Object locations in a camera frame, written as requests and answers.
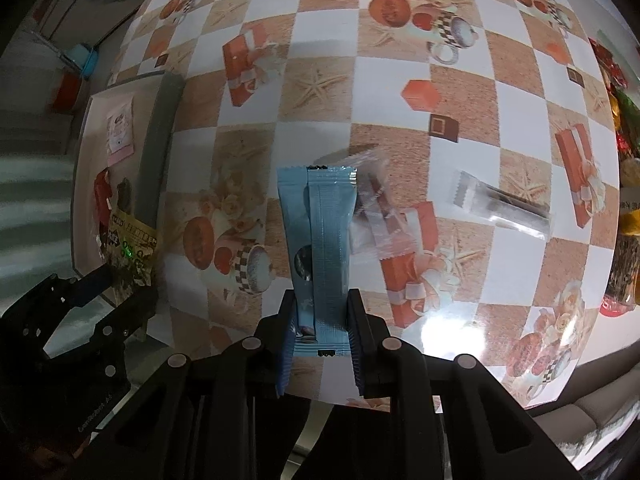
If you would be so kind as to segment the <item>red plastic bucket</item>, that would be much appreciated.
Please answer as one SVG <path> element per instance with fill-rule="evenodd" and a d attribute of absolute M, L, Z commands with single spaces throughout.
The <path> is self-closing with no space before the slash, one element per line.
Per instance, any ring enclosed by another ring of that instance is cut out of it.
<path fill-rule="evenodd" d="M 54 114 L 70 114 L 77 102 L 82 87 L 82 78 L 75 73 L 64 72 L 58 88 L 53 93 L 49 112 Z"/>

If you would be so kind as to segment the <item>dark stick clear wrapper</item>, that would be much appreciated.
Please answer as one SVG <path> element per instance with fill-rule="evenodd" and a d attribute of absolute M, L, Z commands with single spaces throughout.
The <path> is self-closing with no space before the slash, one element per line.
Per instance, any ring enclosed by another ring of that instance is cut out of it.
<path fill-rule="evenodd" d="M 504 192 L 465 171 L 457 173 L 452 202 L 466 214 L 500 228 L 512 229 L 545 242 L 551 236 L 548 207 Z"/>

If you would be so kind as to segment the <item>pink snack bar wrapper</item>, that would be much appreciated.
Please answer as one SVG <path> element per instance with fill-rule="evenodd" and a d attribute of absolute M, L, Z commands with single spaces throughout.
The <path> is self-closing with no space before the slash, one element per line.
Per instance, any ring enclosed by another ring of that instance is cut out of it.
<path fill-rule="evenodd" d="M 127 96 L 106 116 L 107 166 L 134 154 L 134 97 Z"/>

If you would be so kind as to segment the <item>round wooden lid container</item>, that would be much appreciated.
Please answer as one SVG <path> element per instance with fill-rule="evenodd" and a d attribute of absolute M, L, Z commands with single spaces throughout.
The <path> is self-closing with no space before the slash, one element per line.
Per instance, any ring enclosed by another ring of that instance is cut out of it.
<path fill-rule="evenodd" d="M 623 226 L 617 235 L 600 313 L 619 318 L 639 305 L 639 227 Z"/>

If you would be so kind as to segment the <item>clear wrapper dark candy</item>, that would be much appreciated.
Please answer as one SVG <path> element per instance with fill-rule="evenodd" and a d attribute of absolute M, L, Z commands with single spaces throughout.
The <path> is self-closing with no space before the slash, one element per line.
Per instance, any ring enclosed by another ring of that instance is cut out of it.
<path fill-rule="evenodd" d="M 390 158 L 379 146 L 357 145 L 324 155 L 316 166 L 349 166 L 356 170 L 357 198 L 348 228 L 350 253 L 357 258 L 384 260 L 416 250 L 416 239 L 396 206 L 390 188 Z"/>

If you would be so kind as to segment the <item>green foil snack bag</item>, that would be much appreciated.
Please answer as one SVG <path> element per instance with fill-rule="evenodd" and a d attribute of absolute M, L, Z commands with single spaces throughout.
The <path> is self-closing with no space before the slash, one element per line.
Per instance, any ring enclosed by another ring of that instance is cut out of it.
<path fill-rule="evenodd" d="M 622 89 L 616 90 L 616 99 L 620 106 L 622 123 L 625 125 L 628 136 L 634 139 L 638 138 L 640 132 L 640 115 L 638 106 L 634 104 L 634 101 L 627 96 L 627 93 Z"/>

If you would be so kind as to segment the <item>dark jerky clear vacuum pack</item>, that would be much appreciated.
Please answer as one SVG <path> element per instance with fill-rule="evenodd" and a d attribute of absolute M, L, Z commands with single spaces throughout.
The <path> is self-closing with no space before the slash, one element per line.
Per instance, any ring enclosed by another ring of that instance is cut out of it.
<path fill-rule="evenodd" d="M 117 185 L 117 208 L 125 214 L 131 214 L 131 197 L 131 184 L 127 178 L 123 178 Z"/>

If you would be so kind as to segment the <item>red snack bar wrapper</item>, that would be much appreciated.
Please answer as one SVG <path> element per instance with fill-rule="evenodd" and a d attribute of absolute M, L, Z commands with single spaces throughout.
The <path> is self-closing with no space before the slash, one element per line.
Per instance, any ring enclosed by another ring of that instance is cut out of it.
<path fill-rule="evenodd" d="M 113 191 L 110 182 L 110 170 L 103 169 L 96 175 L 93 182 L 94 210 L 96 211 L 96 224 L 98 225 L 99 250 L 105 254 L 108 226 L 111 218 L 111 198 Z"/>

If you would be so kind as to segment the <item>light blue snack bar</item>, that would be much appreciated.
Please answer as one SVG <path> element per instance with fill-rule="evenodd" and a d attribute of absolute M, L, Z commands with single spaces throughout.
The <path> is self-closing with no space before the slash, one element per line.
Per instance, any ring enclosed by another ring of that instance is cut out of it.
<path fill-rule="evenodd" d="M 294 294 L 294 354 L 347 356 L 349 227 L 357 170 L 281 168 L 278 193 Z"/>

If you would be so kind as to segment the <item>gold foil snack packet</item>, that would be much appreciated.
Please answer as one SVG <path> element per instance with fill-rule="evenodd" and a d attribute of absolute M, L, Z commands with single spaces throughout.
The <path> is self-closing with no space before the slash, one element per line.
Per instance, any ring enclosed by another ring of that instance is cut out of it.
<path fill-rule="evenodd" d="M 154 229 L 119 209 L 112 212 L 106 261 L 116 270 L 115 290 L 120 296 L 151 285 L 156 248 Z"/>

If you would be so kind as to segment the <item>blue plastic basin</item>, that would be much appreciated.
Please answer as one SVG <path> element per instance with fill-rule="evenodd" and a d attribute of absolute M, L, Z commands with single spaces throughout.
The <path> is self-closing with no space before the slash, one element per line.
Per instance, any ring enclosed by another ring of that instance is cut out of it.
<path fill-rule="evenodd" d="M 66 58 L 78 69 L 79 76 L 89 79 L 98 64 L 99 52 L 88 44 L 75 44 L 64 51 Z"/>

